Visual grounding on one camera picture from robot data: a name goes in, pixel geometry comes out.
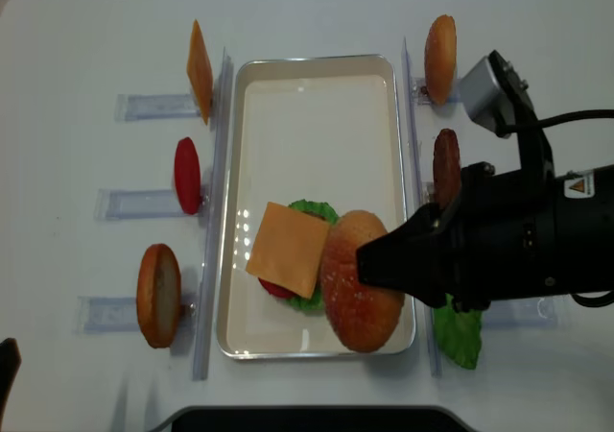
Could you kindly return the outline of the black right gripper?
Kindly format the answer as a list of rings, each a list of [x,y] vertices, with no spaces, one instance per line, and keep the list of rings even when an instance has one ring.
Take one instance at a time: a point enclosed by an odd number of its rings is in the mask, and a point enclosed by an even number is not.
[[[430,307],[486,310],[497,300],[569,295],[588,308],[613,302],[613,169],[495,176],[482,162],[460,172],[441,211],[425,204],[402,226],[356,250],[359,281]]]

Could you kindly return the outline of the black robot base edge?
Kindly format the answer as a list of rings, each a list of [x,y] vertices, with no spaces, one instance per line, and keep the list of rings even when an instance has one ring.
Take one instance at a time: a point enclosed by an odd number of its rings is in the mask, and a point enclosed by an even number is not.
[[[470,431],[432,407],[280,406],[187,409],[160,426],[172,431]]]

